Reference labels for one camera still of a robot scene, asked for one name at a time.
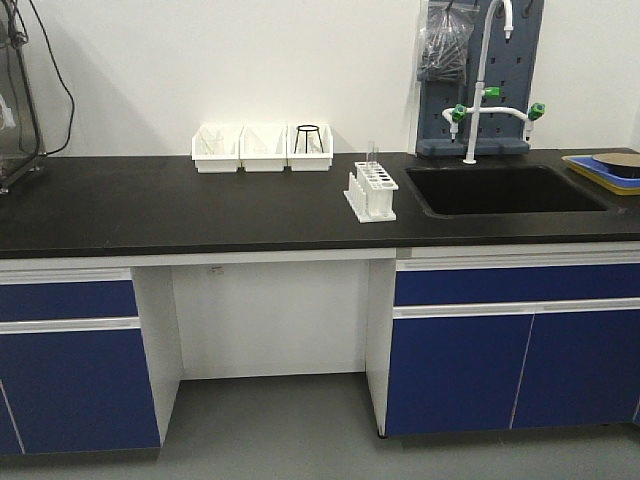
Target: green valve handle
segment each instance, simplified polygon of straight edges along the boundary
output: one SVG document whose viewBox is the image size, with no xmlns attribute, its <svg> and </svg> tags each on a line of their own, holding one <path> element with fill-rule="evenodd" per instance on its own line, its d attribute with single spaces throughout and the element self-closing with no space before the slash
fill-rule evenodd
<svg viewBox="0 0 640 480">
<path fill-rule="evenodd" d="M 466 116 L 467 116 L 467 107 L 460 104 L 457 104 L 455 107 L 453 107 L 451 118 L 455 123 L 460 123 L 462 120 L 464 120 L 464 117 Z"/>
<path fill-rule="evenodd" d="M 538 120 L 542 115 L 544 115 L 546 111 L 547 106 L 544 103 L 534 103 L 533 105 L 531 105 L 529 114 L 527 116 L 529 117 L 529 120 L 534 122 Z"/>
<path fill-rule="evenodd" d="M 487 87 L 484 89 L 485 98 L 498 98 L 500 93 L 500 87 Z"/>
</svg>

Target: gray floor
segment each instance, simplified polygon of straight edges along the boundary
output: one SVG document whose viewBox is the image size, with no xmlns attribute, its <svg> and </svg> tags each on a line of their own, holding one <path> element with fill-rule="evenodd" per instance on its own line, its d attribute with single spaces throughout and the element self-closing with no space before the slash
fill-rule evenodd
<svg viewBox="0 0 640 480">
<path fill-rule="evenodd" d="M 640 479 L 631 426 L 378 439 L 364 375 L 183 382 L 156 452 L 0 459 L 0 479 Z"/>
</svg>

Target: black sink basin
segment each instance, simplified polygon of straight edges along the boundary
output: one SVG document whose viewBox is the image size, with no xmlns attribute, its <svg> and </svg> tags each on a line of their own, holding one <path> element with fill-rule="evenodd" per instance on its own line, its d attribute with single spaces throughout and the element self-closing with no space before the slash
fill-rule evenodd
<svg viewBox="0 0 640 480">
<path fill-rule="evenodd" d="M 607 210 L 543 166 L 410 168 L 407 173 L 427 209 L 439 215 Z"/>
</svg>

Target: test tube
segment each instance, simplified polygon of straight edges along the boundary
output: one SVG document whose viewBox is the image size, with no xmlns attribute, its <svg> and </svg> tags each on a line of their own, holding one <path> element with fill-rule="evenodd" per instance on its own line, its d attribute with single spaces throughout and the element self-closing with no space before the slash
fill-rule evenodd
<svg viewBox="0 0 640 480">
<path fill-rule="evenodd" d="M 380 149 L 376 147 L 376 142 L 370 141 L 367 145 L 367 168 L 369 170 L 375 167 L 378 162 L 378 152 Z"/>
</svg>

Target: white gooseneck faucet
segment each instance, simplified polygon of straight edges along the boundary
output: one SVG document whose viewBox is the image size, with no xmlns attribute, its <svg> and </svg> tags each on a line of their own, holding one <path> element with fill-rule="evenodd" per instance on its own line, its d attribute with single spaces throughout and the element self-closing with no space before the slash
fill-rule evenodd
<svg viewBox="0 0 640 480">
<path fill-rule="evenodd" d="M 482 106 L 482 98 L 484 96 L 484 76 L 487 69 L 487 56 L 489 54 L 489 40 L 491 39 L 491 25 L 493 17 L 498 9 L 498 5 L 504 5 L 505 26 L 504 34 L 507 42 L 511 39 L 513 32 L 513 5 L 511 0 L 493 0 L 489 5 L 487 16 L 484 21 L 484 35 L 482 37 L 482 50 L 480 53 L 480 65 L 478 67 L 478 78 L 476 79 L 476 91 L 473 97 L 473 113 L 471 114 L 471 131 L 469 132 L 469 145 L 467 148 L 467 156 L 464 163 L 476 163 L 475 151 L 478 141 L 478 126 L 480 124 L 480 107 Z"/>
</svg>

